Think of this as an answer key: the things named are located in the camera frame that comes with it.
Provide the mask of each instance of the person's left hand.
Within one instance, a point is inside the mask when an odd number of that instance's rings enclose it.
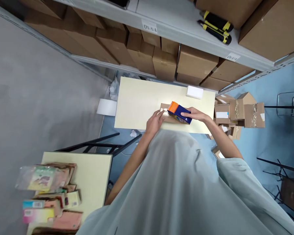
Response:
[[[164,110],[159,112],[159,110],[155,111],[154,114],[148,119],[146,125],[146,134],[155,135],[159,131],[163,120],[165,117],[162,117]]]

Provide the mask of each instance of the gray wall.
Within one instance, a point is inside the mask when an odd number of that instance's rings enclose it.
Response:
[[[25,234],[19,168],[98,138],[108,82],[0,17],[0,234]]]

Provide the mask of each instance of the person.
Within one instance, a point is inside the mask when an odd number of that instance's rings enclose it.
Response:
[[[92,212],[86,234],[294,234],[294,222],[262,187],[235,144],[206,114],[203,122],[225,158],[218,173],[188,133],[160,130],[163,111],[146,131],[116,181],[105,206]]]

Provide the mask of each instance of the small table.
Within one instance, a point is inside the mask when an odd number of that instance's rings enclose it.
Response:
[[[194,107],[213,118],[214,92],[204,90],[201,100],[188,97],[186,93],[187,87],[121,77],[114,127],[145,130],[147,120],[160,109],[161,103],[172,101],[184,108]],[[197,120],[190,125],[163,122],[161,128],[210,134],[206,125]]]
[[[83,212],[83,223],[91,212],[105,203],[112,154],[44,152],[41,163],[51,162],[77,164],[71,182],[80,189],[82,203],[72,208],[72,211]],[[31,235],[36,227],[51,226],[49,223],[31,223],[28,225],[27,235]]]

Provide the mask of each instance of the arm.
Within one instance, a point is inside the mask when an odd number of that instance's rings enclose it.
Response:
[[[191,113],[181,113],[182,116],[190,117],[202,121],[209,131],[211,132],[214,140],[216,141],[217,146],[220,149],[220,152],[225,158],[241,158],[243,159],[240,151],[236,145],[230,140],[230,138],[218,127],[218,125],[203,112],[191,107],[189,109]]]
[[[134,152],[127,161],[122,173],[120,174],[120,177],[112,188],[111,193],[109,194],[105,202],[105,205],[110,205],[113,202],[123,186],[145,159],[148,146],[151,140],[159,131],[164,120],[164,117],[161,117],[163,112],[164,110],[162,112],[159,112],[159,110],[155,111],[151,118],[149,118],[149,120],[147,121],[146,132],[141,137],[141,140],[139,141]]]

